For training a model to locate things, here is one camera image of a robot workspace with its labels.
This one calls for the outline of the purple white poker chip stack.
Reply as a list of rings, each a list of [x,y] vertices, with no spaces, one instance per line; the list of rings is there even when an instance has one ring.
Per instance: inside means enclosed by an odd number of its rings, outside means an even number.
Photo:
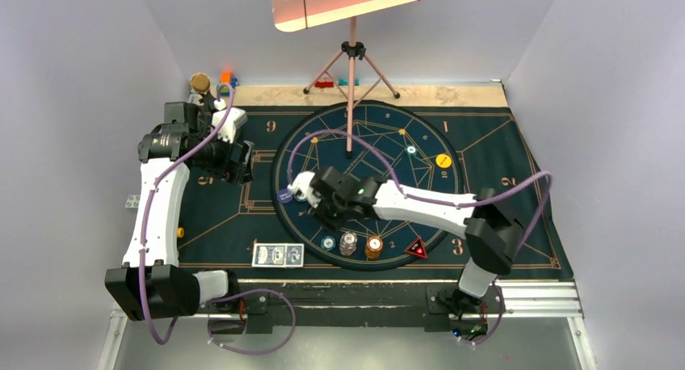
[[[345,232],[339,240],[339,252],[342,256],[351,256],[357,247],[357,235],[353,232]]]

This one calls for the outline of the blue small blind button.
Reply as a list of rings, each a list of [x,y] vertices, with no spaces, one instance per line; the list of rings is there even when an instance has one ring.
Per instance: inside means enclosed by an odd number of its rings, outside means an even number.
[[[287,189],[280,189],[277,191],[276,199],[280,204],[288,204],[293,200],[293,193]]]

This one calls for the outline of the green poker chip stack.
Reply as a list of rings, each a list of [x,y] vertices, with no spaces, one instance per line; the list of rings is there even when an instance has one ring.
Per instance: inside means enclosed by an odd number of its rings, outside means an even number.
[[[320,241],[320,247],[323,250],[331,251],[337,246],[337,241],[332,236],[325,236]]]

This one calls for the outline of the orange poker chip stack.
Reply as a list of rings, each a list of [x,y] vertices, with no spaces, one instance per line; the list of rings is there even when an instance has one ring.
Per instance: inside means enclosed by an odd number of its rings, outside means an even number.
[[[369,237],[364,247],[364,253],[369,260],[376,260],[380,257],[384,243],[379,237]]]

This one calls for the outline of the red triangle dealer marker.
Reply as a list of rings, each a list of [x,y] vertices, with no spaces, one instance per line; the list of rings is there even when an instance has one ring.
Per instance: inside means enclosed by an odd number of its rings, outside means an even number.
[[[405,253],[419,259],[427,258],[427,250],[421,237],[412,241],[405,249]]]

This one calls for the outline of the yellow big blind button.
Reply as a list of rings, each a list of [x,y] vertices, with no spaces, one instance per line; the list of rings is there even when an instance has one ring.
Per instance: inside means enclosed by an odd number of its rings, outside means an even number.
[[[435,164],[441,169],[447,169],[452,166],[452,157],[447,153],[440,153],[435,157]]]

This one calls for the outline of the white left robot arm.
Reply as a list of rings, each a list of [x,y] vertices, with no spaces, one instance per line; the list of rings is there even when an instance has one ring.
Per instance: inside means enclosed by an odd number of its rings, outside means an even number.
[[[169,111],[164,124],[139,144],[141,201],[132,239],[121,267],[107,270],[105,287],[133,321],[191,316],[210,301],[222,313],[241,301],[234,275],[227,270],[190,273],[179,267],[177,241],[183,194],[192,169],[232,184],[252,179],[251,141],[240,138],[247,121],[244,110],[232,107],[212,114],[209,142],[190,122],[196,106],[182,103]]]

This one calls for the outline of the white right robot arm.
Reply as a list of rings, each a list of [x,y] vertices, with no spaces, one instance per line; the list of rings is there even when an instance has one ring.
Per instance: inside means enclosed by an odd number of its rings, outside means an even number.
[[[372,218],[425,225],[465,240],[470,257],[453,290],[456,305],[465,311],[481,305],[492,282],[510,274],[524,234],[521,221],[491,188],[449,194],[382,176],[356,180],[329,166],[299,173],[288,189],[305,199],[310,215],[329,230]]]

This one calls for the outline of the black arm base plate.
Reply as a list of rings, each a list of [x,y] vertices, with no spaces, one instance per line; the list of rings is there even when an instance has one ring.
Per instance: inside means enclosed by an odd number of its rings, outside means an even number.
[[[481,305],[456,301],[455,280],[242,280],[243,305],[205,305],[201,317],[245,320],[249,334],[276,326],[454,329],[493,328],[504,309],[502,290],[490,287]]]

